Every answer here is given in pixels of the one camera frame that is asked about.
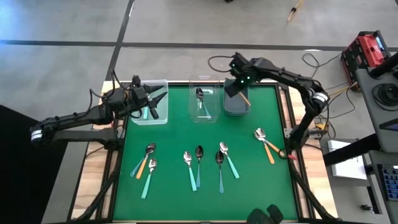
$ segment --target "red device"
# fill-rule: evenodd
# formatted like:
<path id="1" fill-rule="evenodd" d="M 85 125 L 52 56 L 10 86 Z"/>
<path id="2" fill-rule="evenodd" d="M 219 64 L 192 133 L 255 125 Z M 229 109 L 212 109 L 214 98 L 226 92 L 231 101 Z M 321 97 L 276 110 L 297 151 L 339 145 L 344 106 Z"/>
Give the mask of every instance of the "red device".
<path id="1" fill-rule="evenodd" d="M 379 30 L 375 32 L 359 32 L 355 40 L 341 54 L 341 62 L 346 72 L 349 84 L 356 82 L 356 70 L 360 68 L 377 67 L 391 57 L 386 43 Z M 359 91 L 360 86 L 353 88 Z"/>

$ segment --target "stick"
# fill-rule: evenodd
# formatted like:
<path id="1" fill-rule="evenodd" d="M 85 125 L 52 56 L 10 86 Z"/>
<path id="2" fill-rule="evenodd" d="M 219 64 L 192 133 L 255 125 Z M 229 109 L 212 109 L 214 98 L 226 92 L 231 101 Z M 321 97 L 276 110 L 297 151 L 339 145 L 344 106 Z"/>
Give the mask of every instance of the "stick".
<path id="1" fill-rule="evenodd" d="M 249 100 L 243 95 L 242 92 L 239 92 L 239 95 L 242 97 L 242 100 L 247 104 L 248 106 L 251 106 Z"/>

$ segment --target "robotic arm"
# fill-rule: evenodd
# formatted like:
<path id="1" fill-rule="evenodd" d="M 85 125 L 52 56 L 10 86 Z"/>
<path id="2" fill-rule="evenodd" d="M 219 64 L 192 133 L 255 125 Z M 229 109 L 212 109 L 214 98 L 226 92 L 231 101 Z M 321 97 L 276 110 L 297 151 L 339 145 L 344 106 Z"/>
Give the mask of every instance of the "robotic arm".
<path id="1" fill-rule="evenodd" d="M 232 76 L 236 78 L 232 85 L 225 88 L 230 97 L 264 78 L 276 80 L 300 92 L 305 106 L 305 115 L 301 123 L 290 133 L 286 147 L 289 153 L 291 150 L 300 149 L 309 137 L 308 127 L 312 120 L 322 112 L 329 100 L 329 96 L 321 84 L 311 78 L 286 71 L 284 67 L 278 68 L 271 61 L 262 57 L 252 58 L 248 61 L 240 53 L 235 53 L 229 66 Z"/>
<path id="2" fill-rule="evenodd" d="M 132 82 L 128 87 L 121 85 L 119 88 L 113 88 L 105 93 L 104 96 L 101 96 L 101 105 L 94 106 L 86 112 L 56 116 L 39 122 L 39 124 L 30 130 L 30 140 L 36 145 L 51 144 L 51 142 L 58 140 L 98 141 L 104 144 L 105 149 L 109 149 L 108 146 L 115 146 L 113 141 L 115 141 L 116 138 L 114 134 L 111 133 L 113 130 L 67 131 L 66 129 L 86 124 L 110 124 L 115 119 L 123 119 L 125 116 L 132 116 L 131 113 L 135 111 L 139 111 L 140 114 L 142 114 L 141 108 L 146 106 L 149 107 L 152 117 L 158 119 L 159 115 L 156 112 L 156 107 L 167 92 L 151 100 L 148 99 L 147 94 L 153 93 L 161 88 L 163 88 L 163 86 L 141 85 L 140 78 L 138 76 L 133 76 Z"/>

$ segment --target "keyboard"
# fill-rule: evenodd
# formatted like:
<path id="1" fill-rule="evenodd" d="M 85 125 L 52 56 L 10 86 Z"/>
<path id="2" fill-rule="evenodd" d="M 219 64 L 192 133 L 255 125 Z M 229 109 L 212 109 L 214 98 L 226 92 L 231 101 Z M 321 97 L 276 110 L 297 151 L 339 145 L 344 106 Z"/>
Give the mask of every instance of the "keyboard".
<path id="1" fill-rule="evenodd" d="M 387 200 L 398 201 L 398 166 L 381 165 Z"/>

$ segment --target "teal-handled spoon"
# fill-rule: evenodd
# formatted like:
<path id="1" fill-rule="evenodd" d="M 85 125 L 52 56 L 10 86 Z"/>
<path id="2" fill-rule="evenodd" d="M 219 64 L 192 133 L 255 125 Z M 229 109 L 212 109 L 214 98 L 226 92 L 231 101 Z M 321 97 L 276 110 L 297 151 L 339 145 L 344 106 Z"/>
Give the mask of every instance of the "teal-handled spoon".
<path id="1" fill-rule="evenodd" d="M 203 101 L 203 98 L 205 96 L 205 94 L 203 93 L 203 90 L 200 87 L 197 87 L 195 91 L 196 91 L 196 94 L 197 94 L 197 98 L 201 101 L 203 107 L 205 108 L 206 116 L 211 118 L 211 116 L 209 114 L 209 111 L 207 110 L 207 107 L 205 105 L 205 102 Z"/>
<path id="2" fill-rule="evenodd" d="M 221 164 L 224 161 L 224 154 L 221 151 L 218 151 L 216 153 L 216 162 L 218 164 L 218 167 L 220 168 L 220 193 L 223 194 L 224 193 L 224 185 L 223 185 L 223 175 L 221 172 Z"/>
<path id="3" fill-rule="evenodd" d="M 145 157 L 143 157 L 143 158 L 141 159 L 141 161 L 139 161 L 139 163 L 136 165 L 136 167 L 131 171 L 130 177 L 134 177 L 134 175 L 136 174 L 136 172 L 137 172 L 139 166 L 140 166 L 140 165 L 142 164 L 142 162 L 144 161 L 144 158 L 145 158 Z"/>
<path id="4" fill-rule="evenodd" d="M 189 176 L 191 178 L 191 186 L 192 186 L 192 190 L 195 192 L 195 191 L 197 191 L 197 185 L 195 183 L 195 179 L 193 178 L 193 173 L 192 173 L 192 169 L 191 169 L 192 156 L 189 152 L 184 152 L 184 161 L 188 164 Z"/>
<path id="5" fill-rule="evenodd" d="M 142 195 L 141 195 L 141 198 L 142 198 L 142 199 L 145 199 L 145 198 L 147 197 L 148 189 L 149 189 L 150 177 L 151 177 L 151 175 L 152 175 L 152 171 L 154 171 L 154 169 L 156 168 L 156 166 L 157 166 L 157 161 L 156 161 L 156 159 L 150 159 L 150 160 L 149 160 L 149 164 L 148 164 L 148 167 L 149 167 L 149 175 L 148 175 L 148 178 L 147 178 L 147 182 L 145 182 L 144 190 L 142 191 Z"/>
<path id="6" fill-rule="evenodd" d="M 197 175 L 197 188 L 200 187 L 200 159 L 203 157 L 203 147 L 198 146 L 195 150 L 195 155 L 198 158 L 198 175 Z"/>
<path id="7" fill-rule="evenodd" d="M 225 156 L 226 156 L 226 158 L 227 158 L 227 160 L 228 160 L 229 166 L 231 167 L 232 173 L 234 174 L 235 178 L 238 179 L 238 178 L 239 178 L 239 174 L 238 174 L 238 172 L 237 172 L 237 170 L 236 170 L 234 164 L 232 163 L 231 158 L 229 158 L 229 155 L 228 155 L 228 146 L 225 144 L 225 142 L 220 142 L 220 151 L 221 151 L 223 154 L 225 154 Z"/>
<path id="8" fill-rule="evenodd" d="M 134 177 L 134 175 L 136 174 L 138 168 L 141 166 L 142 162 L 144 161 L 144 159 L 147 157 L 148 154 L 151 154 L 155 151 L 156 148 L 156 143 L 150 143 L 146 148 L 145 148 L 145 156 L 141 159 L 141 161 L 139 161 L 139 163 L 136 165 L 136 167 L 131 171 L 130 173 L 130 177 Z"/>

